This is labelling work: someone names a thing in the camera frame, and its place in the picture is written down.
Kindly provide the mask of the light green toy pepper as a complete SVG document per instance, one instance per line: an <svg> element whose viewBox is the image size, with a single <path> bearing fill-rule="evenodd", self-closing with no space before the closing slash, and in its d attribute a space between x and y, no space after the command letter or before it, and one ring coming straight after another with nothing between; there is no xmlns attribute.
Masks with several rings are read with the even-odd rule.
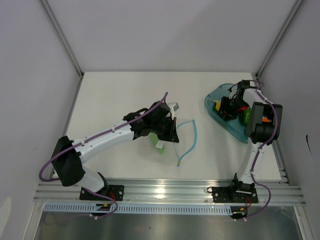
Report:
<svg viewBox="0 0 320 240"><path fill-rule="evenodd" d="M155 147L155 149L163 154L165 150L165 143L162 140L159 140L158 136L155 133L150 133L148 135L151 144Z"/></svg>

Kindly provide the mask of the clear zip bag teal zipper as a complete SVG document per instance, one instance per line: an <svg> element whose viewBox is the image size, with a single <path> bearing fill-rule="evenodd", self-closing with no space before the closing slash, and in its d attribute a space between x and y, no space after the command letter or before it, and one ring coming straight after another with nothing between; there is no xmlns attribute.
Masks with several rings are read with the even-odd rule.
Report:
<svg viewBox="0 0 320 240"><path fill-rule="evenodd" d="M164 141L164 152L160 154L152 145L149 136L139 144L138 155L147 162L155 162L179 168L189 154L194 151L198 141L198 130L194 119L177 121L179 143Z"/></svg>

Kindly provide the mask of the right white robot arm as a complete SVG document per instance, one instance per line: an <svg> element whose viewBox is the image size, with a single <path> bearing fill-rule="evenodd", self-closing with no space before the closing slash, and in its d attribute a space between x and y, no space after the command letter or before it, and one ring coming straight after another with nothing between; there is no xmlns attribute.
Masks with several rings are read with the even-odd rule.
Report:
<svg viewBox="0 0 320 240"><path fill-rule="evenodd" d="M228 196L234 202L252 197L255 186L255 168L264 154L264 148L279 137L283 107L272 103L262 93L261 88L251 85L249 80L242 80L215 103L214 110L225 122L235 120L249 111L245 124L248 146L242 164L231 180Z"/></svg>

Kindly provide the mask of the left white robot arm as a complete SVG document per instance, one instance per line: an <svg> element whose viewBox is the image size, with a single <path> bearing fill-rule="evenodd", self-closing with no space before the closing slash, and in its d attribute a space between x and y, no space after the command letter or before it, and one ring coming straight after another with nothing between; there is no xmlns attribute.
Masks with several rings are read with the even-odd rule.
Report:
<svg viewBox="0 0 320 240"><path fill-rule="evenodd" d="M125 115L122 120L97 134L71 140L61 137L54 149L52 161L58 180L64 187L79 185L87 189L97 200L108 196L110 186L100 172L94 172L84 164L104 150L150 134L160 142L178 143L176 102L154 102L150 108L142 108Z"/></svg>

